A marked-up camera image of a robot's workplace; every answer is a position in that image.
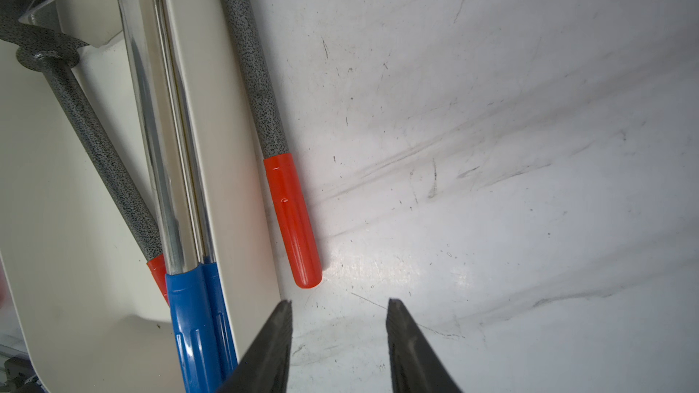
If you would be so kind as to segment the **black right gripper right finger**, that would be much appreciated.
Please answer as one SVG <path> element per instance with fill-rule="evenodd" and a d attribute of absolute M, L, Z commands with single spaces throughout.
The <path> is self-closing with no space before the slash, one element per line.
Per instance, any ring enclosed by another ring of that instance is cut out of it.
<path fill-rule="evenodd" d="M 398 298 L 389 300 L 386 330 L 393 392 L 462 392 Z"/>

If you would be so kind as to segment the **grey speckled hoe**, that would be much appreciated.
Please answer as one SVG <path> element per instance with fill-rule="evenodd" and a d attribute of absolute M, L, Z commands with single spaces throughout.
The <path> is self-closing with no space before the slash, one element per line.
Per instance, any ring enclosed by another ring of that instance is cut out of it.
<path fill-rule="evenodd" d="M 269 192 L 294 281 L 312 289 L 322 264 L 300 177 L 282 124 L 250 0 L 220 0 L 253 118 Z"/>
<path fill-rule="evenodd" d="M 31 0 L 1 0 L 1 39 L 18 46 L 17 61 L 51 87 L 96 172 L 140 248 L 158 290 L 167 297 L 166 267 L 156 218 L 72 72 L 86 42 L 53 27 L 25 24 Z"/>

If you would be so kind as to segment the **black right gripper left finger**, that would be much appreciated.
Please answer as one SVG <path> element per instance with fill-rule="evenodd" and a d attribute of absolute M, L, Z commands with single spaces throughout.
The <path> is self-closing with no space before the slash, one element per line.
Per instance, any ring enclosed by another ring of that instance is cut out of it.
<path fill-rule="evenodd" d="M 292 320 L 292 304 L 282 300 L 218 392 L 286 392 L 291 365 Z"/>

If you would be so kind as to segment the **chrome hoe blue handle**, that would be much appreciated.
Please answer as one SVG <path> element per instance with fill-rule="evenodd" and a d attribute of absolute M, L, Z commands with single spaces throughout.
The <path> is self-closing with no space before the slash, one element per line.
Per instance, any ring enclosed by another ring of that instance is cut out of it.
<path fill-rule="evenodd" d="M 59 0 L 33 0 L 22 21 L 41 23 Z M 103 45 L 122 25 L 147 160 L 158 199 L 167 297 L 188 392 L 214 392 L 236 369 L 212 248 L 189 108 L 175 58 L 166 0 L 74 0 L 59 29 Z"/>
<path fill-rule="evenodd" d="M 214 392 L 238 366 L 213 250 L 184 85 L 175 60 L 166 0 L 154 0 L 167 91 L 162 185 L 166 283 L 179 363 L 188 392 Z"/>

